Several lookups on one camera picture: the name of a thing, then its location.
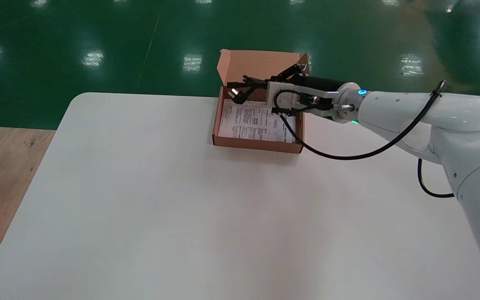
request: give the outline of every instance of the robotic arm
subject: robotic arm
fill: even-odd
[[[243,83],[228,84],[230,95],[236,103],[243,103],[253,89],[267,89],[267,104],[275,113],[309,112],[339,123],[359,123],[395,140],[393,145],[419,159],[442,165],[453,190],[450,196],[463,207],[480,249],[480,96],[440,94],[445,82],[432,94],[366,91],[352,82],[309,77],[304,69],[295,65],[270,80],[244,76]],[[250,89],[239,92],[237,88],[242,87]]]

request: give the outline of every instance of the cardboard piece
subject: cardboard piece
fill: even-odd
[[[250,50],[221,50],[220,60],[217,64],[217,71],[220,74],[223,86],[220,89],[219,101],[216,109],[214,130],[212,131],[212,142],[216,146],[247,148],[257,150],[270,150],[277,152],[301,153],[303,146],[299,142],[295,144],[285,142],[269,142],[264,140],[250,140],[239,138],[226,138],[218,135],[221,115],[223,110],[223,101],[227,98],[227,83],[241,82],[244,75],[268,79],[284,71],[295,63],[304,63],[308,66],[308,53],[287,53],[270,51],[250,51]],[[264,90],[257,90],[248,100],[265,101],[266,93]],[[295,124],[296,134],[303,139],[305,126],[303,123],[303,113],[297,115]]]

